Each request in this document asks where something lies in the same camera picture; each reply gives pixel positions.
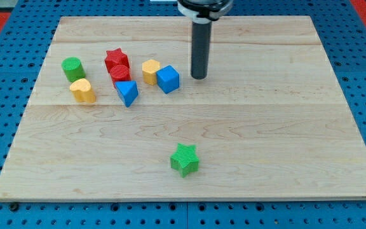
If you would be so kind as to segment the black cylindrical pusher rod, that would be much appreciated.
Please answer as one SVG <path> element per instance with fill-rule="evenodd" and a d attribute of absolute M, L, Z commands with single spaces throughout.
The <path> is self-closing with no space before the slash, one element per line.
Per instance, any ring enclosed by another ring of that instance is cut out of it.
<path fill-rule="evenodd" d="M 196 80 L 205 79 L 207 76 L 211 31 L 211 22 L 192 24 L 191 76 Z"/>

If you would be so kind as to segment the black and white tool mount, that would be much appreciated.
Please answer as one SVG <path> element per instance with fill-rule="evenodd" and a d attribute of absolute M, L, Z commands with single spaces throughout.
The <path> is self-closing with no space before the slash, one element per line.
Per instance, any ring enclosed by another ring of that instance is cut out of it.
<path fill-rule="evenodd" d="M 178 0 L 178 10 L 197 24 L 208 24 L 226 15 L 233 0 Z"/>

